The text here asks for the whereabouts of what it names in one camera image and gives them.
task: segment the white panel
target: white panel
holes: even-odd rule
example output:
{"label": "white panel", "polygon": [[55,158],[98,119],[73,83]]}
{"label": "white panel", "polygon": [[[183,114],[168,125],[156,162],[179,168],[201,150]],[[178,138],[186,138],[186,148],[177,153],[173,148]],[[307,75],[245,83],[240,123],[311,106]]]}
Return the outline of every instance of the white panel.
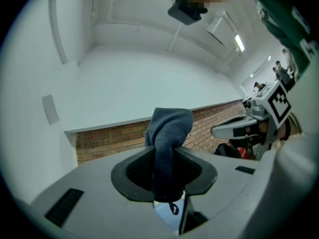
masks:
{"label": "white panel", "polygon": [[191,41],[194,41],[204,47],[206,50],[214,54],[220,60],[225,60],[230,54],[233,48],[225,47],[219,41],[216,40],[210,33],[207,32],[211,17],[206,14],[202,14],[202,20],[190,26],[185,26],[180,30],[180,36],[186,37]]}
{"label": "white panel", "polygon": [[176,39],[172,51],[190,59],[201,61],[207,65],[210,65],[212,66],[212,70],[216,70],[221,64],[220,60],[214,57],[208,51],[179,37]]}
{"label": "white panel", "polygon": [[173,35],[150,27],[127,24],[94,26],[95,45],[137,44],[167,50]]}
{"label": "white panel", "polygon": [[172,4],[171,0],[113,0],[111,18],[174,32],[179,21],[167,13]]}
{"label": "white panel", "polygon": [[54,104],[61,121],[61,125],[65,124],[64,121],[64,106],[65,103],[76,95],[77,89],[74,88],[73,82],[80,75],[80,69],[77,63],[73,60],[63,65],[62,70],[58,71],[55,78],[52,79],[51,85],[45,89],[45,93],[52,94],[54,99]]}
{"label": "white panel", "polygon": [[[94,27],[95,45],[135,44],[166,51],[172,39],[172,34],[151,27],[128,24],[99,24]],[[172,52],[205,63],[213,68],[221,63],[210,52],[179,37],[174,43]]]}
{"label": "white panel", "polygon": [[211,67],[147,47],[99,46],[79,68],[60,117],[68,131],[150,118],[156,107],[195,109],[240,99]]}

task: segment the fluorescent light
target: fluorescent light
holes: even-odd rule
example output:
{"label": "fluorescent light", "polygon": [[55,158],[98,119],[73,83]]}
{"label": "fluorescent light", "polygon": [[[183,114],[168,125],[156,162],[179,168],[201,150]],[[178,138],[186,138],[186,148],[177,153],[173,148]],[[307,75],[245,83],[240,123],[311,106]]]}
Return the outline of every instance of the fluorescent light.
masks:
{"label": "fluorescent light", "polygon": [[241,41],[239,35],[236,35],[235,40],[236,40],[236,42],[237,42],[237,44],[238,44],[238,46],[239,46],[241,52],[243,52],[243,51],[245,50],[245,47],[244,47],[244,44],[243,44],[243,42]]}

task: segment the black strap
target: black strap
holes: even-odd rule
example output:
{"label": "black strap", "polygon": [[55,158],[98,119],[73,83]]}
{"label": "black strap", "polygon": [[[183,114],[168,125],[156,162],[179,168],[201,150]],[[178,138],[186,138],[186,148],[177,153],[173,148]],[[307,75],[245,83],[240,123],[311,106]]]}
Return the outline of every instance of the black strap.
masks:
{"label": "black strap", "polygon": [[169,208],[171,210],[171,213],[173,213],[174,215],[178,215],[179,213],[179,208],[176,204],[174,203],[168,203],[169,204]]}
{"label": "black strap", "polygon": [[285,125],[286,125],[286,136],[281,138],[281,141],[287,141],[289,136],[290,136],[290,121],[289,118],[285,120]]}

